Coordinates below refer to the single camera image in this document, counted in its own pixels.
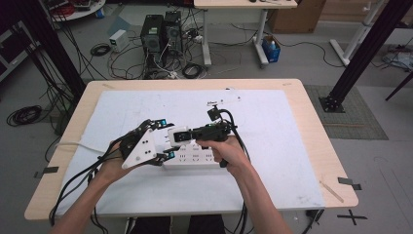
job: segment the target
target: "wooden table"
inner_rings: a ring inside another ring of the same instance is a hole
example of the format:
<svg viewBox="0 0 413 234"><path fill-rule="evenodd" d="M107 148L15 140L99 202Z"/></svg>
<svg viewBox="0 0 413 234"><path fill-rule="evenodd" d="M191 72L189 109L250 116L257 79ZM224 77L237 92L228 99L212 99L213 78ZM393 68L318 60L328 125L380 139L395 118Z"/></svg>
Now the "wooden table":
<svg viewBox="0 0 413 234"><path fill-rule="evenodd" d="M283 90L307 149L327 208L354 207L358 203L350 185L338 183L347 177L309 97L297 79L220 79L220 80L158 80L158 81L93 81L83 94L61 141L79 141L103 91L150 90ZM57 173L44 174L26 211L30 220L47 219L54 206L66 169L77 146L58 147L49 167Z"/></svg>
<svg viewBox="0 0 413 234"><path fill-rule="evenodd" d="M291 0L266 0L261 2L257 0L252 3L249 0L194 0L195 8L204 10L204 27L203 27L203 55L204 65L211 66L209 46L207 43L207 10L208 9L262 9L261 17L259 19L259 26L257 29L257 36L253 38L255 50L260 58L261 67L267 65L269 62L264 54L261 46L262 34L264 31L265 21L267 20L268 9L290 9L296 8L297 3Z"/></svg>

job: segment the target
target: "computer tower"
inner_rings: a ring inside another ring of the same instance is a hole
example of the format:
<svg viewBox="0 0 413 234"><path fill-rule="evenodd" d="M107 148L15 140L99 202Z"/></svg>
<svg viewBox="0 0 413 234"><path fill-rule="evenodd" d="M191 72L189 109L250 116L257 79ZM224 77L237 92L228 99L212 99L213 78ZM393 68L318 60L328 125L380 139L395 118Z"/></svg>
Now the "computer tower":
<svg viewBox="0 0 413 234"><path fill-rule="evenodd" d="M182 54L181 12L165 12L164 25L169 54Z"/></svg>
<svg viewBox="0 0 413 234"><path fill-rule="evenodd" d="M164 16L146 16L140 32L140 40L149 68L164 67L167 62L168 51L164 30Z"/></svg>

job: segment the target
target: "table leg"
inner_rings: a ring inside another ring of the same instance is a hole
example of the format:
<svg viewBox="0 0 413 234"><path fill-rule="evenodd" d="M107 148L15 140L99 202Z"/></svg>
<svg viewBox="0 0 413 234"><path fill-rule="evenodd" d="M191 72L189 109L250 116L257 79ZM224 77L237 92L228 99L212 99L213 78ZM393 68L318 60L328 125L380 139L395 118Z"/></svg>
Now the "table leg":
<svg viewBox="0 0 413 234"><path fill-rule="evenodd" d="M267 18L267 13L268 13L268 9L263 9L262 10L257 36L253 38L255 49L256 49L256 51L258 53L258 56L259 56L259 59L261 61L261 67L263 65L268 65L268 63L269 63L268 60L267 60L267 57L265 56L264 50L262 49L262 46L261 46L262 33L264 31L264 26L265 26L265 20Z"/></svg>
<svg viewBox="0 0 413 234"><path fill-rule="evenodd" d="M203 36L203 55L204 55L204 65L211 66L212 62L210 60L209 45L207 43L207 10L204 10L204 36Z"/></svg>

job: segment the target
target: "cardboard box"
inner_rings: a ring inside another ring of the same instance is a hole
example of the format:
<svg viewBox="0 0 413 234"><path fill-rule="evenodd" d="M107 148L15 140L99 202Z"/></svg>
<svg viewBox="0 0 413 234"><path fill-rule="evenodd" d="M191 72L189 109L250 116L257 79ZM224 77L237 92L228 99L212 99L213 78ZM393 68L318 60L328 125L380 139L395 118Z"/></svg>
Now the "cardboard box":
<svg viewBox="0 0 413 234"><path fill-rule="evenodd" d="M276 48L271 48L271 42L274 41L276 44ZM280 48L279 43L277 42L276 38L273 36L265 36L262 40L262 49L264 50L265 55L267 56L268 62L277 62L279 60Z"/></svg>
<svg viewBox="0 0 413 234"><path fill-rule="evenodd" d="M269 12L268 24L273 33L313 33L319 22L325 0L302 0L293 9Z"/></svg>

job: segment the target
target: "person's right hand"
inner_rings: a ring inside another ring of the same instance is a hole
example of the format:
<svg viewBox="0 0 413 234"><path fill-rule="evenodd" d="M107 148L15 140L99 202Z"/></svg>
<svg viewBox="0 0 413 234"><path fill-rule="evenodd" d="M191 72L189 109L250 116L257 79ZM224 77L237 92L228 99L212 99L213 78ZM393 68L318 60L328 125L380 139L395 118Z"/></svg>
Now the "person's right hand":
<svg viewBox="0 0 413 234"><path fill-rule="evenodd" d="M203 147L211 147L215 162L219 163L222 159L225 159L228 162L227 170L233 176L238 175L244 167L250 165L237 138L234 136L229 136L223 142L197 140L196 143Z"/></svg>

